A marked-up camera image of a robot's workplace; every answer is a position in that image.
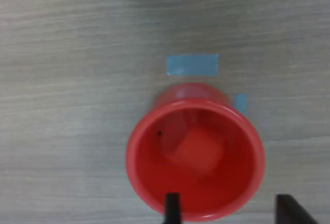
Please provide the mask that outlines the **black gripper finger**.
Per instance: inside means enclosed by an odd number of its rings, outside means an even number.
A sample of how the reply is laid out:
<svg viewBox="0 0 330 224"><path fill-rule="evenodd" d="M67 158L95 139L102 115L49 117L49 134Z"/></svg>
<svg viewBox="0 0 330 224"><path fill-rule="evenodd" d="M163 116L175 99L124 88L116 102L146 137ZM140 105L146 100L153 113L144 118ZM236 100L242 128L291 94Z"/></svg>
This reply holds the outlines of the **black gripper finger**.
<svg viewBox="0 0 330 224"><path fill-rule="evenodd" d="M276 195L276 224L318 224L289 194Z"/></svg>
<svg viewBox="0 0 330 224"><path fill-rule="evenodd" d="M181 224L180 194L168 193L164 201L164 224Z"/></svg>

